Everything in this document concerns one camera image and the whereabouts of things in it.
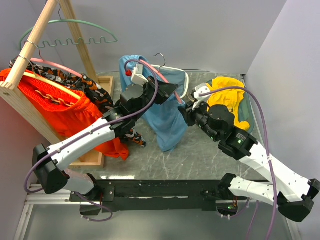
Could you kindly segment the light blue shorts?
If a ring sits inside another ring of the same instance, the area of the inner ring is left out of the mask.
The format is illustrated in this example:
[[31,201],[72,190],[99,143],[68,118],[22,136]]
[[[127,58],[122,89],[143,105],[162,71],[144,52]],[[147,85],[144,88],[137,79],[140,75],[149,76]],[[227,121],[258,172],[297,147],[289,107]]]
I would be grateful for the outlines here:
[[[132,70],[137,63],[128,62],[129,60],[143,60],[149,62],[141,55],[125,55],[118,61],[121,89],[132,84],[131,77],[126,76],[126,70]],[[176,145],[183,138],[188,126],[178,110],[178,107],[185,105],[183,101],[180,104],[172,94],[163,104],[154,104],[142,118],[154,130],[157,136],[157,143],[162,152],[173,151]]]

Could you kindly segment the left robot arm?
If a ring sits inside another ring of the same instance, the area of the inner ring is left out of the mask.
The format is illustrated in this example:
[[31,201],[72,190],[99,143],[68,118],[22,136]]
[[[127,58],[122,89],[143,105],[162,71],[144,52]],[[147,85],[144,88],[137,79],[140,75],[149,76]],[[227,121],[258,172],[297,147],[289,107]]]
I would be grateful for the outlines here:
[[100,189],[94,177],[71,171],[70,164],[97,146],[124,136],[153,104],[163,104],[177,88],[176,84],[151,80],[143,85],[131,84],[115,107],[86,129],[47,148],[42,144],[35,147],[32,170],[44,192],[70,190],[88,201],[97,199]]

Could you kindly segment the pink wire hanger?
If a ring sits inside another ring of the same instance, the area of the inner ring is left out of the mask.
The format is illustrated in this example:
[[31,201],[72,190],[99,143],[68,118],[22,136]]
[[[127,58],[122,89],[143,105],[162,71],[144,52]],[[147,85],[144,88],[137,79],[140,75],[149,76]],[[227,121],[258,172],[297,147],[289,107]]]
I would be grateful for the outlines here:
[[[164,75],[160,72],[161,68],[164,67],[166,65],[166,58],[165,56],[162,54],[162,53],[156,53],[154,55],[154,57],[156,57],[157,55],[160,55],[162,56],[163,60],[164,60],[164,65],[160,66],[159,69],[157,70],[156,68],[154,68],[151,64],[149,64],[148,62],[144,61],[144,60],[140,60],[143,64],[146,65],[146,67],[149,67],[150,68],[150,71],[153,71],[156,75],[158,75],[165,83],[169,83],[169,81],[164,77]],[[178,93],[175,91],[174,92],[174,95],[176,97],[176,99],[178,100],[178,102],[180,104],[183,103],[182,99],[180,98],[180,96],[178,95]]]

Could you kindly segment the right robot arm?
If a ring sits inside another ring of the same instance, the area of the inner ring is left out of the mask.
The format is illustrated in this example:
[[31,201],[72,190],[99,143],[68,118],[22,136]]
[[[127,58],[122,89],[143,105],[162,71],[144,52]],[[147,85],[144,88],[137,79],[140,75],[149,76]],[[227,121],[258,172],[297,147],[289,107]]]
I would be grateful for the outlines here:
[[289,169],[247,131],[234,125],[235,116],[225,105],[209,106],[201,102],[196,108],[189,102],[178,107],[189,127],[198,126],[227,156],[249,166],[269,183],[243,179],[227,173],[217,187],[216,196],[222,200],[233,196],[246,197],[276,205],[287,219],[301,223],[314,206],[320,191],[317,179],[307,179]]

